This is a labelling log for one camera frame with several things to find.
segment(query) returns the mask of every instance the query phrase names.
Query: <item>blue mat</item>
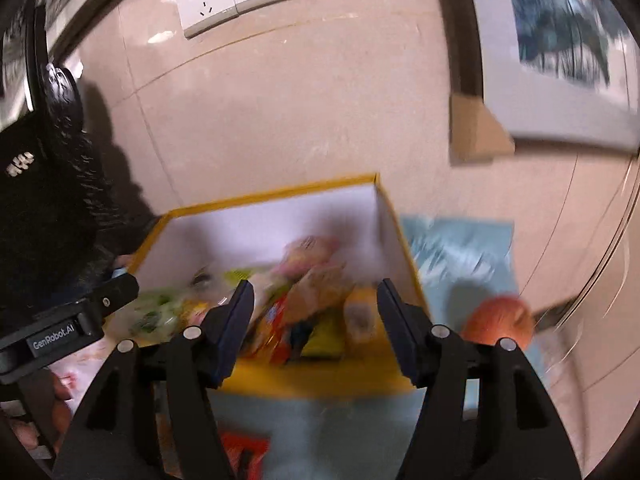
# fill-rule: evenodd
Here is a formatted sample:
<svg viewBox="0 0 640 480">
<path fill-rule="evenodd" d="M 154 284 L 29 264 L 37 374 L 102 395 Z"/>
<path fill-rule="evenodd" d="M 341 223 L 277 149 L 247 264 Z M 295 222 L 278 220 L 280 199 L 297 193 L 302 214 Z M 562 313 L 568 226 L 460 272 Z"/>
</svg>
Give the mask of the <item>blue mat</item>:
<svg viewBox="0 0 640 480">
<path fill-rule="evenodd" d="M 402 228 L 433 322 L 459 331 L 485 298 L 518 292 L 510 263 L 511 224 L 405 217 Z M 539 349 L 533 344 L 526 354 L 542 377 Z M 220 426 L 270 437 L 265 480 L 392 480 L 423 399 L 423 390 L 338 403 L 210 393 Z M 477 406 L 477 381 L 468 381 L 465 409 Z"/>
</svg>

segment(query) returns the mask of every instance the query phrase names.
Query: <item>yellow box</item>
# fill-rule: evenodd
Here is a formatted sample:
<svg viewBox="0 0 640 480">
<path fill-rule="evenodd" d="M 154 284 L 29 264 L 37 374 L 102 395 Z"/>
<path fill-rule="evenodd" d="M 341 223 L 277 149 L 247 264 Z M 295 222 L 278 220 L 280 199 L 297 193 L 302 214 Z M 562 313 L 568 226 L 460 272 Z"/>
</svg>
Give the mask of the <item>yellow box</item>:
<svg viewBox="0 0 640 480">
<path fill-rule="evenodd" d="M 398 217 L 376 174 L 172 210 L 128 270 L 141 290 L 185 286 L 212 261 L 225 269 L 277 262 L 287 244 L 307 235 L 337 237 L 336 259 L 346 263 L 355 280 L 391 278 L 405 301 L 426 309 Z M 392 355 L 284 366 L 239 358 L 222 387 L 280 398 L 379 396 L 411 389 Z"/>
</svg>

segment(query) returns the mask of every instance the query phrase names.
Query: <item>snack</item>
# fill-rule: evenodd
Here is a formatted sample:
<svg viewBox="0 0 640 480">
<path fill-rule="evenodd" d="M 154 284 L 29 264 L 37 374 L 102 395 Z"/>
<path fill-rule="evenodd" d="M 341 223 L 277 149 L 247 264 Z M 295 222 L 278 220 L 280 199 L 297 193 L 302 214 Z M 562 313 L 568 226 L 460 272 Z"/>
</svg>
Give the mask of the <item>snack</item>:
<svg viewBox="0 0 640 480">
<path fill-rule="evenodd" d="M 235 289 L 241 280 L 248 280 L 254 287 L 254 312 L 249 320 L 249 326 L 263 313 L 265 307 L 273 304 L 289 291 L 290 284 L 283 276 L 258 268 L 232 269 L 224 273 L 228 286 Z"/>
<path fill-rule="evenodd" d="M 346 342 L 340 308 L 329 308 L 318 315 L 309 341 L 302 349 L 304 358 L 339 359 L 344 355 Z"/>
<path fill-rule="evenodd" d="M 223 431 L 220 434 L 220 440 L 236 478 L 245 480 L 262 478 L 262 459 L 269 449 L 267 439 Z"/>
<path fill-rule="evenodd" d="M 325 264 L 338 250 L 338 240 L 326 236 L 308 236 L 287 245 L 284 259 L 274 272 L 295 280 L 312 267 Z"/>
<path fill-rule="evenodd" d="M 283 322 L 294 324 L 332 306 L 342 306 L 353 283 L 344 266 L 316 266 L 291 287 L 287 294 Z"/>
<path fill-rule="evenodd" d="M 282 322 L 284 301 L 276 301 L 257 321 L 248 337 L 248 356 L 272 364 L 284 364 L 289 359 L 289 329 Z"/>
<path fill-rule="evenodd" d="M 352 356 L 393 354 L 385 326 L 378 313 L 376 289 L 358 286 L 344 301 L 344 323 Z"/>
<path fill-rule="evenodd" d="M 199 326 L 204 321 L 209 310 L 215 305 L 207 301 L 197 301 L 186 299 L 182 302 L 182 310 L 180 312 L 180 326 L 187 328 L 188 326 Z"/>
<path fill-rule="evenodd" d="M 145 342 L 169 341 L 180 330 L 184 292 L 162 288 L 142 292 L 127 306 L 129 335 Z"/>
</svg>

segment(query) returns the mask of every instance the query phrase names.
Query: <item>framed picture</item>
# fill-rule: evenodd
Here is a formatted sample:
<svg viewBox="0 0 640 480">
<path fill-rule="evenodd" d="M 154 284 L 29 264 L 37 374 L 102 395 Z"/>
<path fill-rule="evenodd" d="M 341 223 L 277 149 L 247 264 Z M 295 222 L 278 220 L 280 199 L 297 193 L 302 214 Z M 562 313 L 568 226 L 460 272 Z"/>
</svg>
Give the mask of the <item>framed picture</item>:
<svg viewBox="0 0 640 480">
<path fill-rule="evenodd" d="M 640 50 L 611 0 L 472 5 L 479 97 L 511 137 L 638 152 Z"/>
<path fill-rule="evenodd" d="M 29 0 L 44 5 L 49 55 L 54 58 L 108 0 Z M 2 34 L 0 54 L 0 129 L 27 111 L 25 30 L 22 8 Z"/>
</svg>

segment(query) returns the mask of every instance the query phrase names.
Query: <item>picture frame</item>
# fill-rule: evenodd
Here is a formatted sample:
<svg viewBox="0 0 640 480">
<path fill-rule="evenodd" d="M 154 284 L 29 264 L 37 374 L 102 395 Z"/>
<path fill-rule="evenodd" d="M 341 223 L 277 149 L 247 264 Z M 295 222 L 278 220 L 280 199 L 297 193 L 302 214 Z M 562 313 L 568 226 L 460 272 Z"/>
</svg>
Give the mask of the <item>picture frame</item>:
<svg viewBox="0 0 640 480">
<path fill-rule="evenodd" d="M 20 8 L 11 25 L 0 35 L 0 49 L 3 51 L 0 56 L 0 129 L 15 122 L 28 108 L 22 26 L 24 13 L 33 12 L 34 5 L 44 5 L 49 57 L 55 60 L 107 1 L 28 0 L 25 5 L 29 9 Z"/>
<path fill-rule="evenodd" d="M 452 17 L 455 40 L 479 51 L 452 85 L 459 158 L 519 139 L 638 152 L 640 50 L 611 0 L 467 0 Z"/>
</svg>

